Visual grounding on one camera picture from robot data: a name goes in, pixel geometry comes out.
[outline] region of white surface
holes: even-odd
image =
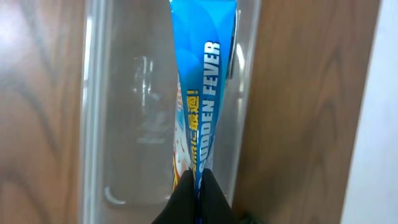
[[[341,223],[398,223],[397,0],[381,2]]]

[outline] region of wood grain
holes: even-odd
[[[266,223],[339,223],[378,0],[262,3],[234,198]]]
[[[0,223],[76,223],[83,0],[0,1]]]

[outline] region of clear plastic container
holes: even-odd
[[[86,8],[80,223],[151,223],[172,191],[177,65],[169,2],[89,0]],[[232,79],[216,130],[213,173],[230,204],[259,9],[259,0],[238,0]]]

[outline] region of brown wood surface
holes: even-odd
[[[0,0],[0,223],[76,223],[83,0]]]
[[[239,215],[340,222],[378,4],[263,2],[234,200]]]
[[[338,223],[378,0],[262,3],[234,210]],[[77,221],[83,0],[0,0],[0,224]]]

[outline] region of blue package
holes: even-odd
[[[182,161],[189,159],[198,199],[203,170],[213,168],[213,141],[228,76],[236,1],[170,0],[170,6],[179,73],[173,189],[188,169]]]

